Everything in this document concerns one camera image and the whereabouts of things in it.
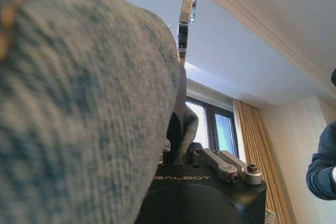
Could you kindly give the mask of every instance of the gray cloth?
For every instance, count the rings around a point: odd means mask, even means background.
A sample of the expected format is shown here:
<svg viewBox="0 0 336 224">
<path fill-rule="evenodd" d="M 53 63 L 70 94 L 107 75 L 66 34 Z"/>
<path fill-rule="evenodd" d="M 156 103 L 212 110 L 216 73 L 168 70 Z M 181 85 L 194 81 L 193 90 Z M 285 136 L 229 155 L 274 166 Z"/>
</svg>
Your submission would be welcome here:
<svg viewBox="0 0 336 224">
<path fill-rule="evenodd" d="M 198 127 L 198 117 L 187 105 L 185 108 L 184 120 L 183 120 L 184 133 L 182 136 L 182 141 L 180 142 L 176 158 L 174 160 L 175 165 L 183 165 L 187 161 L 187 150 L 191 143 L 194 141 L 197 127 Z"/>
<path fill-rule="evenodd" d="M 133 223 L 177 93 L 171 32 L 123 0 L 26 0 L 16 23 L 0 63 L 0 223 Z"/>
</svg>

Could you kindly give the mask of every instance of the beige curtain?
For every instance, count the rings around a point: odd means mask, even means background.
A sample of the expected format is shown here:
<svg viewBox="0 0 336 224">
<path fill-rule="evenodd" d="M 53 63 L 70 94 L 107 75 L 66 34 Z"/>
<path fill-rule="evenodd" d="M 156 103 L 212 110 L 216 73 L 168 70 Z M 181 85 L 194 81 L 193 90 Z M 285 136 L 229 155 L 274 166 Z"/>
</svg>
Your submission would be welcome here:
<svg viewBox="0 0 336 224">
<path fill-rule="evenodd" d="M 233 105 L 236 130 L 243 139 L 247 163 L 259 167 L 267 184 L 266 207 L 277 214 L 277 223 L 290 224 L 289 210 L 259 112 L 257 108 L 237 100 Z"/>
</svg>

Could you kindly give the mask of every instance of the window frame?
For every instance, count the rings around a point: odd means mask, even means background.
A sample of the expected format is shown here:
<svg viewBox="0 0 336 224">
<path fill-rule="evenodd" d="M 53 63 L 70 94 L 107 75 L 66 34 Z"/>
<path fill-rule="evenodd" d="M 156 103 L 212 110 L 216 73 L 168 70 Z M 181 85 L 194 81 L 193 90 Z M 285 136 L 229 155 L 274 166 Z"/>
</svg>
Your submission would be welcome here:
<svg viewBox="0 0 336 224">
<path fill-rule="evenodd" d="M 203 106 L 205 110 L 206 127 L 208 131 L 208 140 L 209 140 L 210 150 L 219 149 L 219 141 L 218 141 L 218 136 L 217 136 L 217 125 L 216 125 L 215 115 L 219 114 L 219 115 L 223 115 L 229 118 L 230 128 L 231 128 L 231 133 L 232 133 L 232 140 L 233 140 L 232 145 L 234 149 L 234 154 L 236 157 L 239 158 L 237 133 L 236 133 L 235 118 L 234 118 L 233 112 L 222 109 L 217 106 L 214 106 L 212 104 L 200 101 L 192 97 L 187 97 L 186 101 L 201 105 Z"/>
</svg>

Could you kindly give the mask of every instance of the navy sleeve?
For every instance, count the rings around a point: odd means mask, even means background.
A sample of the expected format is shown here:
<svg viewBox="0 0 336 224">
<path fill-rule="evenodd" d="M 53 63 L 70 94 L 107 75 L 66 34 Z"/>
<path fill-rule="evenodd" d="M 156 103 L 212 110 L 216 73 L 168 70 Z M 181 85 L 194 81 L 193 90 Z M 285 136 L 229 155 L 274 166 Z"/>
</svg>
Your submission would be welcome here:
<svg viewBox="0 0 336 224">
<path fill-rule="evenodd" d="M 307 171 L 311 192 L 325 200 L 336 199 L 336 184 L 332 170 L 336 166 L 336 121 L 330 123 L 320 136 L 318 152 L 313 154 Z"/>
</svg>

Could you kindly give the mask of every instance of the silver metal arm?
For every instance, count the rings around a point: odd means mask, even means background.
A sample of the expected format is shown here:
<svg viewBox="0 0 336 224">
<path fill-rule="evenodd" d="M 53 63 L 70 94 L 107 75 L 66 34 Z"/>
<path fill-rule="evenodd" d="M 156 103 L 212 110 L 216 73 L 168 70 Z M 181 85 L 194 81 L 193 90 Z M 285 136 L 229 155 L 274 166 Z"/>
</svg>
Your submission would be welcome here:
<svg viewBox="0 0 336 224">
<path fill-rule="evenodd" d="M 196 1 L 197 0 L 183 0 L 182 8 L 180 13 L 179 21 L 179 31 L 178 31 L 178 55 L 180 62 L 184 64 L 186 52 L 187 52 L 187 42 L 188 42 L 188 26 L 189 23 L 195 21 L 196 14 Z"/>
<path fill-rule="evenodd" d="M 194 164 L 209 165 L 217 171 L 219 179 L 226 182 L 238 181 L 237 168 L 228 164 L 209 149 L 197 149 L 193 156 Z"/>
<path fill-rule="evenodd" d="M 238 174 L 242 178 L 243 182 L 250 185 L 261 184 L 262 174 L 257 166 L 245 164 L 228 151 L 218 152 L 217 156 L 227 163 L 234 165 L 238 169 Z"/>
<path fill-rule="evenodd" d="M 236 182 L 241 178 L 246 184 L 260 185 L 262 181 L 257 166 L 245 164 L 228 151 L 197 149 L 193 154 L 193 163 L 211 166 L 217 171 L 218 178 L 227 182 Z"/>
</svg>

